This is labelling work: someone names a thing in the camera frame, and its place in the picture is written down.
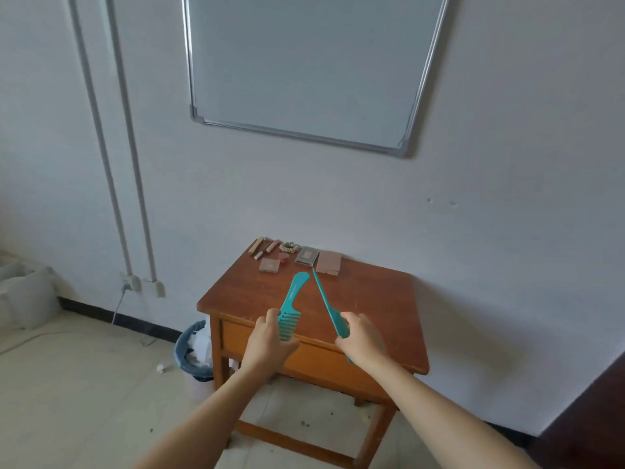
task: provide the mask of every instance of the forearm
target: forearm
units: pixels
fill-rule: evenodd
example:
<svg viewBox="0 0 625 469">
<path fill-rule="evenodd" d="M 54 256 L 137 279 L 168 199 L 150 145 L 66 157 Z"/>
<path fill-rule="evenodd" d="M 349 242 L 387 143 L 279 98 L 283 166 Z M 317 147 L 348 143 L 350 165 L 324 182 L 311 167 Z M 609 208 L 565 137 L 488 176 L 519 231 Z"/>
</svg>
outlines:
<svg viewBox="0 0 625 469">
<path fill-rule="evenodd" d="M 521 450 L 390 358 L 367 370 L 384 388 L 444 469 L 528 469 Z"/>
<path fill-rule="evenodd" d="M 241 368 L 181 426 L 136 465 L 136 469 L 212 468 L 219 460 L 234 425 L 264 377 Z"/>
</svg>

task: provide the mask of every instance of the silver metal frame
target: silver metal frame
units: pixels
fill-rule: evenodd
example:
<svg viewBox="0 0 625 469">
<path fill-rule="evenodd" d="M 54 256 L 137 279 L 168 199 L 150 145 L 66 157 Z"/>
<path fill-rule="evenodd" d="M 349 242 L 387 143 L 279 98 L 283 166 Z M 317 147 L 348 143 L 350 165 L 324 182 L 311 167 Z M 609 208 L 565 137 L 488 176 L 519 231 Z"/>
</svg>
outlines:
<svg viewBox="0 0 625 469">
<path fill-rule="evenodd" d="M 425 67 L 423 69 L 423 73 L 421 74 L 419 88 L 417 89 L 417 93 L 414 97 L 414 102 L 412 104 L 410 117 L 408 119 L 408 123 L 406 124 L 406 131 L 404 133 L 404 136 L 402 137 L 402 140 L 399 142 L 396 148 L 388 148 L 386 146 L 380 146 L 380 145 L 369 144 L 369 143 L 360 143 L 357 141 L 346 141 L 346 140 L 341 140 L 339 138 L 309 135 L 307 133 L 280 130 L 278 128 L 269 128 L 269 127 L 263 127 L 260 125 L 249 125 L 249 124 L 237 123 L 237 122 L 207 120 L 204 117 L 198 115 L 198 109 L 196 107 L 196 104 L 197 104 L 196 95 L 195 95 L 195 89 L 194 89 L 194 78 L 193 78 L 193 48 L 192 48 L 192 43 L 191 43 L 191 17 L 189 16 L 189 0 L 182 0 L 182 2 L 183 2 L 183 22 L 184 22 L 184 45 L 187 51 L 187 70 L 189 72 L 189 93 L 191 95 L 190 112 L 191 112 L 191 118 L 194 122 L 197 122 L 202 125 L 215 125 L 215 126 L 220 126 L 220 127 L 237 128 L 239 130 L 256 131 L 256 132 L 261 132 L 261 133 L 269 133 L 273 135 L 289 136 L 289 137 L 299 138 L 299 139 L 304 139 L 304 140 L 319 141 L 319 142 L 324 142 L 324 143 L 333 143 L 333 144 L 338 144 L 341 146 L 349 146 L 349 147 L 358 148 L 358 149 L 370 149 L 370 150 L 375 150 L 375 151 L 382 151 L 388 154 L 392 154 L 393 156 L 405 156 L 406 155 L 408 145 L 410 143 L 410 134 L 412 133 L 412 128 L 414 127 L 414 122 L 417 117 L 419 103 L 421 102 L 421 97 L 423 96 L 423 91 L 426 86 L 427 75 L 429 73 L 429 70 L 432 64 L 434 50 L 436 49 L 436 43 L 441 33 L 442 21 L 443 21 L 443 18 L 445 17 L 445 12 L 447 11 L 449 0 L 442 0 L 441 9 L 438 14 L 438 19 L 436 20 L 436 26 L 434 27 L 434 35 L 432 37 L 432 41 L 430 43 L 430 47 L 427 52 Z"/>
</svg>

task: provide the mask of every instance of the teal comb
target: teal comb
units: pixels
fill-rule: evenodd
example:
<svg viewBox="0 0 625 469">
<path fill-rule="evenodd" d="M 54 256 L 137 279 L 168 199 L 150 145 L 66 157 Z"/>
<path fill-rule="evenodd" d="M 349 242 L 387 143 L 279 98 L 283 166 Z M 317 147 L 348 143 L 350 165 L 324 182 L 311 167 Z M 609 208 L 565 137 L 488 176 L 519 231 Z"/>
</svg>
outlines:
<svg viewBox="0 0 625 469">
<path fill-rule="evenodd" d="M 295 332 L 295 327 L 298 325 L 299 317 L 302 313 L 293 308 L 293 301 L 295 301 L 298 292 L 309 278 L 310 275 L 305 271 L 301 271 L 293 277 L 285 302 L 280 308 L 280 315 L 277 317 L 281 341 L 288 341 L 293 336 L 293 332 Z"/>
<path fill-rule="evenodd" d="M 319 287 L 319 291 L 321 291 L 321 297 L 323 298 L 323 302 L 326 304 L 327 312 L 330 314 L 330 319 L 332 319 L 332 324 L 334 324 L 334 329 L 336 329 L 336 333 L 342 337 L 349 337 L 349 328 L 348 323 L 341 316 L 339 311 L 330 306 L 330 303 L 327 301 L 326 294 L 323 292 L 323 288 L 321 287 L 321 283 L 319 282 L 319 277 L 317 276 L 317 272 L 312 270 L 312 274 L 314 275 L 315 281 L 317 281 L 317 286 Z"/>
</svg>

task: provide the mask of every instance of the brown tabletop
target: brown tabletop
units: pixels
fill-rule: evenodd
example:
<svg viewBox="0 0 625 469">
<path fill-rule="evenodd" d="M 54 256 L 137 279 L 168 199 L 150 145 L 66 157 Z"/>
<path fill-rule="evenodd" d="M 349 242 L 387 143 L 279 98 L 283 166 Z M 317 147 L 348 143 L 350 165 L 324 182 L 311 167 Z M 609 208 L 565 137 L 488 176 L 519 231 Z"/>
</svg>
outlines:
<svg viewBox="0 0 625 469">
<path fill-rule="evenodd" d="M 265 250 L 270 243 L 265 240 L 258 250 Z M 335 348 L 336 331 L 312 269 L 295 263 L 297 254 L 293 253 L 289 254 L 289 263 L 281 264 L 277 273 L 259 271 L 260 260 L 254 260 L 247 249 L 200 299 L 198 311 L 235 322 L 254 323 L 270 307 L 282 306 L 293 275 L 307 271 L 311 277 L 293 304 L 302 313 L 295 334 L 302 341 Z M 278 253 L 276 247 L 263 258 L 277 258 Z M 332 307 L 365 314 L 379 329 L 395 361 L 413 372 L 424 375 L 428 372 L 411 275 L 343 257 L 339 276 L 318 276 Z"/>
</svg>

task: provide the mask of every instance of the comb teeth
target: comb teeth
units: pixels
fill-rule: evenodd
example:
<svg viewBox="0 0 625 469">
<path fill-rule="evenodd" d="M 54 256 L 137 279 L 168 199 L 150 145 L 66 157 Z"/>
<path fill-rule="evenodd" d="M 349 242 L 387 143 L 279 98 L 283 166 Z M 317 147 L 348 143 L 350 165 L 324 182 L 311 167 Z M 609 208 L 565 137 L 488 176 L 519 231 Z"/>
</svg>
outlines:
<svg viewBox="0 0 625 469">
<path fill-rule="evenodd" d="M 300 316 L 301 313 L 295 309 L 290 309 L 289 311 L 282 310 L 280 312 L 280 315 L 277 317 L 277 327 L 281 341 L 288 341 L 293 336 Z"/>
</svg>

